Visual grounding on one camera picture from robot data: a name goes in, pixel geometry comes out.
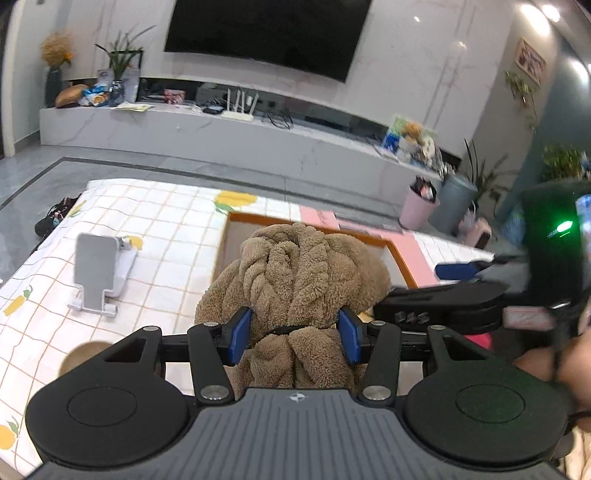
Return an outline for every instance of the brown fluffy towel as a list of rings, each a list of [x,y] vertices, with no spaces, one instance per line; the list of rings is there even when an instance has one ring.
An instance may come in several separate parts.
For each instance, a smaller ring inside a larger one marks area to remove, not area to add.
[[[347,365],[332,326],[341,307],[360,313],[386,296],[390,275],[382,261],[352,236],[302,223],[261,228],[241,252],[195,313],[195,323],[225,323],[240,307],[253,309],[251,348],[227,369],[236,397],[248,386],[355,390],[360,372]],[[289,325],[307,327],[269,335]]]

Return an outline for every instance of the white marble wall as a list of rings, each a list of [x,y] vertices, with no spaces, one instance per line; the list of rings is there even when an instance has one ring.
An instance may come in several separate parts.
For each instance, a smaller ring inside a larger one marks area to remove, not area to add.
[[[347,81],[339,83],[255,61],[163,52],[174,0],[61,1],[69,10],[66,28],[74,34],[77,55],[69,78],[92,77],[106,66],[94,43],[155,24],[140,42],[143,76],[260,88],[385,124],[399,113],[434,127],[441,146],[458,154],[488,98],[515,4],[373,0]]]

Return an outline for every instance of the logo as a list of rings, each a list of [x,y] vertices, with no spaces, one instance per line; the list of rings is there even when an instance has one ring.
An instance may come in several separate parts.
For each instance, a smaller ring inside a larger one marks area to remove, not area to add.
[[[429,322],[429,314],[427,312],[422,312],[418,315],[414,312],[396,312],[394,322],[405,323],[407,325],[423,325]]]
[[[296,392],[296,393],[292,393],[289,397],[291,401],[294,401],[295,403],[299,403],[301,401],[304,401],[305,399],[307,399],[308,397],[306,397],[303,393],[300,392]]]

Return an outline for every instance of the round black pad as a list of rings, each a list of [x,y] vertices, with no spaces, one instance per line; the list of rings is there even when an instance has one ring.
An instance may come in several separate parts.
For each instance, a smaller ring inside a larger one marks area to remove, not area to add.
[[[404,416],[428,447],[475,466],[549,458],[564,434],[567,398],[499,360],[454,362],[408,393]]]
[[[189,419],[175,386],[135,364],[78,368],[41,389],[26,412],[35,447],[61,465],[108,469],[150,457]]]
[[[138,407],[135,395],[114,387],[96,387],[72,397],[68,413],[89,427],[109,427],[127,420]]]

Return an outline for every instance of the ceiling light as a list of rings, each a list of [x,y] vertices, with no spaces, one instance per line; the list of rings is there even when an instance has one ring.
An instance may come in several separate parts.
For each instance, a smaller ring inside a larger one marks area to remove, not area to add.
[[[571,59],[570,64],[573,66],[574,71],[579,75],[581,82],[587,83],[589,81],[589,72],[584,65],[576,59]]]
[[[544,15],[554,23],[557,23],[558,20],[560,20],[560,12],[554,5],[544,5],[542,7],[542,12],[544,12]]]
[[[543,37],[548,36],[550,33],[550,23],[548,23],[548,19],[538,8],[530,4],[524,4],[521,5],[521,11],[539,35]]]

